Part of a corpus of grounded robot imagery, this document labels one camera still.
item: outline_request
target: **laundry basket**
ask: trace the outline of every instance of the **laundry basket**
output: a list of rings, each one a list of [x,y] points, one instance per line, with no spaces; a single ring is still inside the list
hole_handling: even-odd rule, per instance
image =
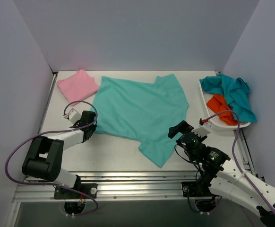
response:
[[[201,86],[200,83],[199,83],[199,89],[200,89],[200,93],[202,95],[203,102],[204,102],[204,105],[205,105],[206,114],[209,117],[209,116],[215,114],[207,106],[207,102],[213,97],[213,94],[210,94],[210,93],[207,93],[207,92],[203,91],[202,86]],[[228,125],[228,124],[226,124],[226,122],[220,120],[218,116],[211,118],[209,121],[212,124],[212,128],[215,129],[215,130],[225,131],[225,130],[235,130],[235,129],[237,129],[237,125]],[[247,127],[250,124],[251,124],[250,122],[240,122],[240,128]]]

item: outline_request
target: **blue cloth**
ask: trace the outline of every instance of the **blue cloth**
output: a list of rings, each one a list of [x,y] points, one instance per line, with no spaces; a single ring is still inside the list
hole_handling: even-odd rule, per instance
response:
[[[256,122],[256,117],[248,101],[250,88],[241,78],[233,79],[219,74],[199,81],[204,91],[223,95],[227,105],[238,114],[241,122]]]
[[[162,167],[174,150],[168,129],[186,119],[188,102],[174,74],[155,83],[102,77],[93,105],[99,113],[96,133],[141,141],[139,150]]]

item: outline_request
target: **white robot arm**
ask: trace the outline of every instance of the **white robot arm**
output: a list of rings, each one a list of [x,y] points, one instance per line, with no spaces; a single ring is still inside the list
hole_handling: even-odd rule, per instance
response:
[[[64,117],[69,119],[73,124],[71,128],[75,129],[92,123],[95,112],[83,111],[81,116],[75,109],[71,109]],[[88,140],[95,129],[96,123],[81,130],[34,138],[22,165],[22,173],[84,192],[82,187],[86,184],[81,184],[80,177],[61,168],[62,154],[64,150]]]
[[[211,127],[208,122],[199,123],[201,126],[194,129],[182,121],[171,127],[168,134],[173,138],[182,133],[177,145],[184,149],[188,162],[202,166],[202,174],[196,180],[198,191],[225,197],[255,213],[267,227],[275,227],[275,187],[237,166],[219,149],[203,144]]]

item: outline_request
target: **white table surface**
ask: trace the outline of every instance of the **white table surface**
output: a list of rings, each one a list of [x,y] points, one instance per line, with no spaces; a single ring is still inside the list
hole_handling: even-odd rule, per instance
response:
[[[57,81],[66,79],[74,73],[74,71],[61,71],[58,73]],[[199,79],[215,75],[214,71],[88,71],[87,73],[95,78],[98,85],[101,84],[101,76],[153,83],[156,76],[174,73],[189,103],[185,120],[194,127],[198,127],[200,118],[207,117],[200,96]],[[92,103],[94,97],[95,95],[85,101]],[[70,122],[63,118],[63,109],[67,104],[67,100],[55,84],[41,131],[64,130],[71,126]],[[83,110],[89,110],[90,107],[79,103],[74,108],[81,113]],[[233,131],[214,131],[208,135],[204,143],[207,146],[218,148],[232,157],[233,140]],[[94,133],[85,143],[64,151],[62,167],[77,172],[195,171],[193,165],[182,160],[175,152],[166,164],[159,168],[138,150],[139,145],[139,141]],[[179,147],[178,151],[185,156],[182,148]],[[236,146],[235,152],[242,165],[238,146]]]

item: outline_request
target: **folded pink towel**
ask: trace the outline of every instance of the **folded pink towel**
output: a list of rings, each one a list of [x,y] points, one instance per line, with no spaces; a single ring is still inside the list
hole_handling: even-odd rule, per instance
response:
[[[90,77],[84,70],[77,71],[67,79],[57,81],[60,92],[69,102],[84,100],[93,95],[99,86],[95,83],[95,79]]]

